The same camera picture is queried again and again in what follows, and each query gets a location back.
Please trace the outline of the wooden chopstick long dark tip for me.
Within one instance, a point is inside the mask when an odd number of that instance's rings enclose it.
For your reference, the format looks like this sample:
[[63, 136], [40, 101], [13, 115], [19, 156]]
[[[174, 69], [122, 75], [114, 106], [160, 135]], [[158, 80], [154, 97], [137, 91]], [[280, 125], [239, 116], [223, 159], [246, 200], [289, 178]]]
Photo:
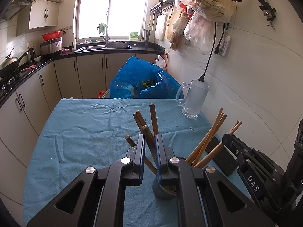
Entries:
[[154, 162], [157, 163], [157, 154], [156, 154], [156, 149], [155, 149], [155, 141], [154, 141], [154, 137], [149, 129], [149, 127], [147, 125], [144, 125], [142, 127], [142, 132], [145, 136], [147, 145], [149, 147], [149, 150], [151, 152], [151, 155], [154, 159]]

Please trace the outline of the wooden chopstick pair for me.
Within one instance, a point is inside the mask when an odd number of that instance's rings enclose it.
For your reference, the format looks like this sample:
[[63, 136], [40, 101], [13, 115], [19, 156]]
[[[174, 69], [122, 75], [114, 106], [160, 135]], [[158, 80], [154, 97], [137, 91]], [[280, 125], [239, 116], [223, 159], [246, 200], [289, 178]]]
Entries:
[[[237, 129], [241, 126], [242, 121], [238, 121], [234, 128], [232, 128], [229, 132], [230, 135], [233, 135]], [[201, 161], [196, 163], [194, 167], [203, 168], [206, 166], [223, 148], [223, 142], [220, 142], [213, 150], [211, 150], [207, 156], [205, 156]]]
[[133, 114], [133, 117], [134, 117], [134, 120], [135, 120], [135, 122], [136, 122], [136, 124], [137, 124], [137, 126], [138, 126], [138, 128], [139, 128], [139, 131], [141, 132], [141, 134], [143, 134], [142, 124], [141, 124], [141, 122], [140, 122], [139, 117], [137, 116], [136, 113]]

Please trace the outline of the dark grey utensil holder cup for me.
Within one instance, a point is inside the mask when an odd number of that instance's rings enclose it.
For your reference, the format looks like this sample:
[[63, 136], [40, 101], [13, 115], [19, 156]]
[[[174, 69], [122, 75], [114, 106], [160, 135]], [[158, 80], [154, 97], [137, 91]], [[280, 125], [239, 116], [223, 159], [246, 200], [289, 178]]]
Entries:
[[154, 195], [162, 200], [172, 200], [176, 198], [176, 187], [175, 186], [161, 186], [158, 179], [155, 178], [152, 184], [152, 190]]

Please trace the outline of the wooden chopstick vertical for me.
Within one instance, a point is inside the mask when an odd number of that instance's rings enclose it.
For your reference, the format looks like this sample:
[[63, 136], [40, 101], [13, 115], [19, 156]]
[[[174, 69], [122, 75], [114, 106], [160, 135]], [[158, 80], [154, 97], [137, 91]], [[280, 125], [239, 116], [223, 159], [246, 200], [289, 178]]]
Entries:
[[159, 130], [158, 130], [158, 122], [157, 122], [155, 105], [153, 103], [151, 103], [149, 105], [149, 109], [150, 109], [150, 114], [151, 114], [153, 132], [154, 132], [154, 135], [157, 135], [157, 134], [159, 134]]

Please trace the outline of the wooden chopstick apart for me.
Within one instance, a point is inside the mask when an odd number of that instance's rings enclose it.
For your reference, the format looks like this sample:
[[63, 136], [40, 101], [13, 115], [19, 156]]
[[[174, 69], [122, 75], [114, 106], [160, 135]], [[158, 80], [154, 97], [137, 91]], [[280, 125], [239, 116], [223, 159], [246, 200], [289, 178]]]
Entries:
[[204, 151], [206, 150], [208, 144], [213, 139], [214, 135], [219, 130], [219, 128], [222, 126], [222, 124], [224, 123], [226, 118], [227, 118], [227, 115], [222, 114], [222, 117], [220, 118], [220, 121], [217, 123], [215, 128], [212, 128], [212, 130], [211, 130], [210, 134], [207, 136], [206, 141], [204, 142], [202, 148], [199, 150], [199, 153], [195, 156], [195, 160], [192, 162], [192, 166], [195, 166], [197, 163], [199, 163], [199, 161], [200, 161]]

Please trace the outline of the kitchen sink faucet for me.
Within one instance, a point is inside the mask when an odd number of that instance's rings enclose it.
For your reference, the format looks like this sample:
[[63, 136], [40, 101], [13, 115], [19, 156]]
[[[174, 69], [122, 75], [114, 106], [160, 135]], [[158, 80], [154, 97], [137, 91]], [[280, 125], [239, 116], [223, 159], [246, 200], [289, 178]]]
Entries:
[[105, 24], [105, 23], [98, 24], [97, 31], [98, 31], [99, 34], [103, 35], [103, 40], [106, 43], [110, 42], [110, 40], [109, 40], [109, 29], [108, 29], [108, 25], [107, 24]]

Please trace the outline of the black flat bar on table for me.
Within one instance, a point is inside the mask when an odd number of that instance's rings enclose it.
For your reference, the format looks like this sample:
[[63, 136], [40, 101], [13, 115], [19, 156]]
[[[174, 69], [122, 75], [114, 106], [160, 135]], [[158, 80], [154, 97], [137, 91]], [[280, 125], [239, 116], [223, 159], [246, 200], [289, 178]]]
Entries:
[[[217, 145], [219, 145], [220, 141], [213, 137], [206, 147], [206, 151], [211, 152]], [[223, 147], [220, 152], [213, 158], [213, 161], [219, 166], [220, 170], [222, 170], [223, 174], [226, 177], [230, 176], [238, 167], [236, 159], [232, 156], [232, 154], [228, 151], [227, 148]]]

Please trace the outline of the clear glass beer mug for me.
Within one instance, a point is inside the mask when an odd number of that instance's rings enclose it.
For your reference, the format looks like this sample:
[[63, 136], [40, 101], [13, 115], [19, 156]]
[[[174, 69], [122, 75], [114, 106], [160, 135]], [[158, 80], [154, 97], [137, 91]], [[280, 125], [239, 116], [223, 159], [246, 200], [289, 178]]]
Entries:
[[[180, 99], [183, 89], [188, 89], [184, 100]], [[183, 83], [176, 94], [176, 102], [179, 107], [182, 107], [182, 114], [191, 119], [196, 119], [199, 116], [201, 108], [204, 104], [209, 91], [209, 86], [206, 82], [192, 80], [190, 84]]]

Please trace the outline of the blue terry table cloth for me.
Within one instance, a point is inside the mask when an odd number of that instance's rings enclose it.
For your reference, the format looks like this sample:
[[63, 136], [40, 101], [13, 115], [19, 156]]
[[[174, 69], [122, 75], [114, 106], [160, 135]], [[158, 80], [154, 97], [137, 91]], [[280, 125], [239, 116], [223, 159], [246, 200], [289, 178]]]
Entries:
[[34, 217], [84, 169], [102, 169], [126, 155], [126, 136], [137, 140], [133, 118], [140, 111], [151, 122], [149, 105], [156, 107], [163, 142], [177, 156], [188, 156], [211, 125], [203, 114], [188, 119], [174, 100], [62, 99], [49, 116], [28, 166], [24, 193], [24, 222]]

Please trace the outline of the blue plastic bag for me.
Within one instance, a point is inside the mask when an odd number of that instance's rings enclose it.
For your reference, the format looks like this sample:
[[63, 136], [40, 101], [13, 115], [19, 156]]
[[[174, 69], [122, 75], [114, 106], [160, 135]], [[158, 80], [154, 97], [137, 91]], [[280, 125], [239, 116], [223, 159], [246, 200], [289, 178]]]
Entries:
[[180, 84], [165, 70], [130, 57], [109, 86], [110, 98], [175, 99]]

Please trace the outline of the silver rice cooker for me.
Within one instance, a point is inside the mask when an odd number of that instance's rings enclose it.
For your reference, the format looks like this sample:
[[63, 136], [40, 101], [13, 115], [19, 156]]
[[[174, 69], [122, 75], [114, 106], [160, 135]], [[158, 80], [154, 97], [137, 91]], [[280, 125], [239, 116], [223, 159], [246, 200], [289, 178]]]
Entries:
[[62, 38], [58, 37], [40, 44], [41, 55], [60, 54], [63, 50]]

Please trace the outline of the steel kettle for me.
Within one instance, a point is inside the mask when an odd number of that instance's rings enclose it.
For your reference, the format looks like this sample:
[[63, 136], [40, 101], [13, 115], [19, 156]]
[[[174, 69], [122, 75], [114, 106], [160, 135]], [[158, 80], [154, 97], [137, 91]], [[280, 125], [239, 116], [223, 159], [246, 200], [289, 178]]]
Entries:
[[28, 63], [34, 63], [36, 58], [36, 52], [33, 48], [29, 48], [27, 50], [27, 62]]

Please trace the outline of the red plastic basin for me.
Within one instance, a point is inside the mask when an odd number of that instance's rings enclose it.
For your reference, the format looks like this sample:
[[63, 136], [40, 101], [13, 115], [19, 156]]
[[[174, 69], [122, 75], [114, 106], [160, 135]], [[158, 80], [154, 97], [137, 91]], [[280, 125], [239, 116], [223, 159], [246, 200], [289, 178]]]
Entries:
[[50, 33], [43, 34], [43, 40], [49, 41], [49, 40], [54, 40], [60, 37], [61, 32], [60, 31], [54, 31]]

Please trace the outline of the hanging plastic bags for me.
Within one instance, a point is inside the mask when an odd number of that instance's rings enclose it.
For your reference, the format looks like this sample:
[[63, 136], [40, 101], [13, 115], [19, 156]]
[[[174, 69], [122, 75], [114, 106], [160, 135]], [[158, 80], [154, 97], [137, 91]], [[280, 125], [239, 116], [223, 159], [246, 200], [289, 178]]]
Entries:
[[216, 23], [229, 23], [236, 11], [232, 0], [175, 0], [165, 37], [174, 51], [183, 44], [210, 53]]

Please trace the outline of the silver range hood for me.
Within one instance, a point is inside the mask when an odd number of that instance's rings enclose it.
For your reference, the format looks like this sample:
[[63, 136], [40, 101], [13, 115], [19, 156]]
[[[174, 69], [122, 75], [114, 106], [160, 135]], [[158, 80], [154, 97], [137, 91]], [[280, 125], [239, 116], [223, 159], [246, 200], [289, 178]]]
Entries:
[[12, 2], [1, 13], [1, 23], [12, 19], [21, 10], [34, 3], [34, 0], [12, 0]]

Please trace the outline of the white wall socket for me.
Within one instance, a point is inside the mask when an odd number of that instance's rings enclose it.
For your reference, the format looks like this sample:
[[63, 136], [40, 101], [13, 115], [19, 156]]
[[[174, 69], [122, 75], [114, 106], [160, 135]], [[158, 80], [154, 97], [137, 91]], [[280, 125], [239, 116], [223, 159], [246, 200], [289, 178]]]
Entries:
[[220, 47], [219, 47], [219, 55], [221, 55], [222, 57], [225, 57], [230, 45], [230, 40], [231, 40], [231, 36], [226, 35], [221, 43], [220, 43]]

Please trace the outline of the wall mounted utensil rack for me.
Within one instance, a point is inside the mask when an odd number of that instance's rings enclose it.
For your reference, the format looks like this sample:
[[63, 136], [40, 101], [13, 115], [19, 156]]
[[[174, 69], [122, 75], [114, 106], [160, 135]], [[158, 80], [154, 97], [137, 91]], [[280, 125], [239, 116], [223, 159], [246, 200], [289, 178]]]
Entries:
[[160, 15], [162, 14], [165, 10], [168, 10], [172, 8], [175, 4], [175, 0], [161, 0], [159, 3], [156, 5], [152, 6], [149, 9], [150, 14], [156, 14]]

